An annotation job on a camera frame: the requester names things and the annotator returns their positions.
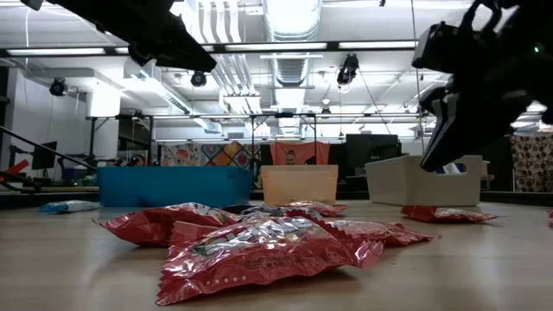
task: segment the white plastic bin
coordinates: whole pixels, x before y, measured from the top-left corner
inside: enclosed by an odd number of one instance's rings
[[[419,155],[402,156],[365,165],[369,195],[374,203],[399,206],[477,206],[480,203],[482,156],[455,161],[467,171],[453,175],[428,173]]]
[[[261,167],[261,177],[265,203],[269,205],[292,200],[336,202],[337,165],[266,165]]]

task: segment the blue plastic bin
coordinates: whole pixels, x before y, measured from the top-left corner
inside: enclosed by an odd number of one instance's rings
[[[250,200],[251,182],[251,171],[236,167],[98,169],[100,201],[106,207],[244,204]]]

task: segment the red snack bag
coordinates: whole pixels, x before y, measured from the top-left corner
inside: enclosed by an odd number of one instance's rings
[[[384,242],[369,238],[356,238],[343,229],[336,228],[322,220],[322,216],[306,208],[290,208],[286,210],[287,217],[303,217],[316,223],[330,234],[334,235],[353,254],[355,265],[363,270],[369,270],[382,255]]]
[[[346,211],[347,205],[330,205],[322,202],[299,200],[282,205],[283,207],[300,207],[312,209],[322,216],[334,217]]]
[[[171,245],[188,246],[199,239],[205,238],[207,234],[219,229],[209,225],[197,225],[184,221],[175,221],[171,234]]]
[[[146,208],[99,224],[122,240],[146,246],[168,246],[175,221],[222,227],[238,222],[239,216],[198,203]]]
[[[470,223],[497,218],[495,215],[486,213],[468,212],[454,208],[438,208],[435,206],[404,206],[401,213],[411,219],[440,223]]]
[[[408,246],[435,237],[414,232],[401,224],[383,224],[373,221],[336,220],[328,222],[354,239],[382,241],[386,246]]]
[[[353,262],[351,252],[311,220],[248,219],[187,247],[172,245],[156,303],[164,306],[231,287],[314,276]]]

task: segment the black monitor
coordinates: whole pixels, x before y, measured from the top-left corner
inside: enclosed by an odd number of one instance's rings
[[[56,150],[58,148],[58,142],[43,143],[44,147]],[[45,149],[35,147],[33,151],[33,170],[54,168],[55,165],[55,154]]]
[[[351,168],[401,156],[397,135],[347,134],[347,161]]]

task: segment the desk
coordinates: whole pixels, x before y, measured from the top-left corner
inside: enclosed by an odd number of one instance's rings
[[[98,212],[0,210],[0,301],[3,311],[552,309],[546,208],[482,203],[481,210],[501,217],[488,225],[432,225],[402,219],[398,207],[356,201],[348,219],[400,221],[442,238],[386,249],[370,272],[344,267],[164,308],[154,301],[166,250],[118,240],[91,222]]]

